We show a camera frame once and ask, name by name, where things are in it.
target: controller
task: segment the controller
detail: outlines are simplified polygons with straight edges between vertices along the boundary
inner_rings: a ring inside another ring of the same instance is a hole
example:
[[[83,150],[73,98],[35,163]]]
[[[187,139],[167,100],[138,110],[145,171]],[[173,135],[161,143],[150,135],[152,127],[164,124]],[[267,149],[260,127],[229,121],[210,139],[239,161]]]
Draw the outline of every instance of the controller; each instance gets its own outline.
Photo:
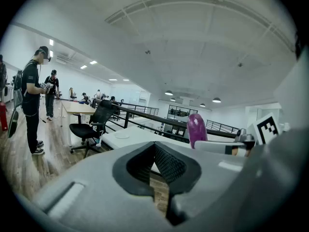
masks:
[[[41,83],[40,87],[45,89],[45,94],[48,94],[50,89],[54,86],[54,84],[51,83]]]

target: desk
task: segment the desk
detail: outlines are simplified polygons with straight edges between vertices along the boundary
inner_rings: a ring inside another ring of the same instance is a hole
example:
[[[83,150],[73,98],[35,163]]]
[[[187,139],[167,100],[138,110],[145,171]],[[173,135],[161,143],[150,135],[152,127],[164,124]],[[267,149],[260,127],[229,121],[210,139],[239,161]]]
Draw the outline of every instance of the desk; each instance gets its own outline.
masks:
[[[125,139],[119,139],[115,137],[117,133],[128,135],[129,137]],[[176,141],[176,140],[173,140],[167,137],[159,136],[157,134],[151,133],[149,131],[146,131],[146,130],[143,130],[143,129],[140,129],[134,126],[128,127],[120,131],[115,131],[109,134],[103,134],[101,138],[103,142],[108,144],[113,149],[119,149],[124,146],[135,145],[138,143],[145,143],[145,142],[150,142],[150,141],[162,141],[162,142],[168,142],[171,144],[187,147],[188,150],[191,150],[190,144]],[[160,173],[155,163],[153,164],[151,170],[154,172]]]
[[[60,125],[62,126],[62,112],[63,112],[63,108],[66,110],[68,117],[67,117],[67,121],[68,121],[68,142],[69,142],[69,146],[72,146],[72,142],[71,142],[71,130],[70,130],[70,116],[72,114],[87,114],[87,115],[92,115],[95,113],[95,109],[92,108],[91,106],[87,105],[87,104],[79,104],[77,102],[72,102],[72,101],[61,101],[61,110],[60,110]]]

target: sneaker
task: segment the sneaker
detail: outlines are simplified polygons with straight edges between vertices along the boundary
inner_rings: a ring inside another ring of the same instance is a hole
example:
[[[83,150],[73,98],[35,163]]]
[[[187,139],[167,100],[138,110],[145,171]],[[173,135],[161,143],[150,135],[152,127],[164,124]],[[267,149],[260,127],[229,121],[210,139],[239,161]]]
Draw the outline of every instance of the sneaker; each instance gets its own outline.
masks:
[[[41,147],[43,144],[44,144],[43,141],[39,141],[39,140],[38,140],[37,147]]]
[[[37,148],[32,154],[33,155],[41,155],[41,154],[44,154],[44,150]]]

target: black pants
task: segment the black pants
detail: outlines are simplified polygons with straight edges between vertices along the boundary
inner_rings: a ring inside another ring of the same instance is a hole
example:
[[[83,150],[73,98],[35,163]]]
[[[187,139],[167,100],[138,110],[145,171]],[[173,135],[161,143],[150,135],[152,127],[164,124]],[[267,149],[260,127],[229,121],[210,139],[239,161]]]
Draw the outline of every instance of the black pants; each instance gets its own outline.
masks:
[[[45,95],[45,105],[46,105],[46,116],[53,117],[54,116],[54,98],[55,95]]]
[[[34,116],[26,116],[27,121],[27,139],[30,152],[33,153],[37,149],[37,131],[39,125],[39,111]]]

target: black t-shirt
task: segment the black t-shirt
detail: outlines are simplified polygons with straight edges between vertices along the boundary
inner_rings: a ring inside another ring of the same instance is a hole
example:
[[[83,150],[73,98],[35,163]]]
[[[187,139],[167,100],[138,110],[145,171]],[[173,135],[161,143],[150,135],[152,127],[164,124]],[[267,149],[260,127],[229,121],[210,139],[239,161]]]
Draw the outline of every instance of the black t-shirt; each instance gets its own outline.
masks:
[[[39,84],[39,73],[38,73],[38,63],[31,60],[25,67],[22,78],[21,78],[21,91],[23,95],[23,111],[26,115],[30,116],[34,114],[39,109],[40,94],[25,94],[27,89],[27,83],[34,83],[35,87],[40,87]]]
[[[51,83],[53,84],[54,86],[49,90],[48,94],[49,95],[52,95],[55,93],[55,90],[56,90],[56,86],[59,87],[59,80],[58,78],[55,78],[54,80],[52,79],[51,76],[48,76],[45,80],[45,83]]]

